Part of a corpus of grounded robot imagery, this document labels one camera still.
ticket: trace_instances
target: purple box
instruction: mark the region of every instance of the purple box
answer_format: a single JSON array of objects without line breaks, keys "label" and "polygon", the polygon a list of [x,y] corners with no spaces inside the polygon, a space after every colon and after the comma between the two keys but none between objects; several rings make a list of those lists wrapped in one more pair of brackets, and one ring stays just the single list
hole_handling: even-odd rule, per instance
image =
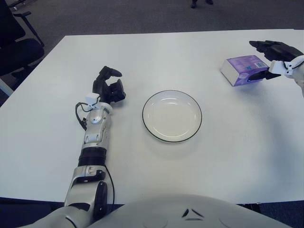
[{"label": "purple box", "polygon": [[261,80],[248,81],[248,78],[268,66],[257,56],[241,56],[226,59],[220,71],[232,86],[244,85]]}]

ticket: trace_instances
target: black logo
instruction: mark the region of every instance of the black logo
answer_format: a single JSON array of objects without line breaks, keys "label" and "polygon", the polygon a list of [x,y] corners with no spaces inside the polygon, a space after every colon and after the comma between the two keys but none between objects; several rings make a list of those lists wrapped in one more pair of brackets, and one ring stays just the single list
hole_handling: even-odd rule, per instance
[{"label": "black logo", "polygon": [[182,215],[182,218],[185,218],[185,221],[203,221],[204,216],[199,214],[197,211],[191,209],[186,209],[184,214]]}]

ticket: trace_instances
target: office chair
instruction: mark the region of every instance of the office chair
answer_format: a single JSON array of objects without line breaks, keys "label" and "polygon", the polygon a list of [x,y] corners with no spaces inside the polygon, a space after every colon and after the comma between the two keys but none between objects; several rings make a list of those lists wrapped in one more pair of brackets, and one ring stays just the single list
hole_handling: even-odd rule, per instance
[{"label": "office chair", "polygon": [[[18,85],[35,68],[29,64],[44,55],[44,43],[26,18],[30,14],[30,12],[12,14],[5,0],[0,0],[0,76],[24,68],[19,72],[12,73],[19,80]],[[32,38],[16,41],[25,36],[25,31],[14,16],[20,17],[25,22],[39,42]],[[4,91],[3,83],[1,80],[0,88]]]}]

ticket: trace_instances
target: gray carpet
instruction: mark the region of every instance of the gray carpet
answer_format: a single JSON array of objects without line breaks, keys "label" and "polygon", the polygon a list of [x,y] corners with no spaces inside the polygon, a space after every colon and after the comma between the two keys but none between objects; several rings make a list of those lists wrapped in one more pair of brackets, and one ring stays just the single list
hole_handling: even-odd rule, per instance
[{"label": "gray carpet", "polygon": [[[18,12],[31,11],[30,23],[49,53],[65,35],[159,33],[238,29],[304,29],[303,0],[27,0]],[[24,23],[26,37],[33,37]],[[10,75],[1,77],[10,86]],[[7,96],[0,91],[0,105]],[[303,228],[303,202],[262,204],[261,212]]]}]

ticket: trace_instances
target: shoe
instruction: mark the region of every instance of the shoe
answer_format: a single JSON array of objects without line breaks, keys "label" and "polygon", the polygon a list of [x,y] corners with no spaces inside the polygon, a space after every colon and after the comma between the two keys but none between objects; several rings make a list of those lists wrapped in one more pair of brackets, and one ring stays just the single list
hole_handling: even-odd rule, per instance
[{"label": "shoe", "polygon": [[213,5],[213,0],[206,0],[206,3],[209,5]]}]

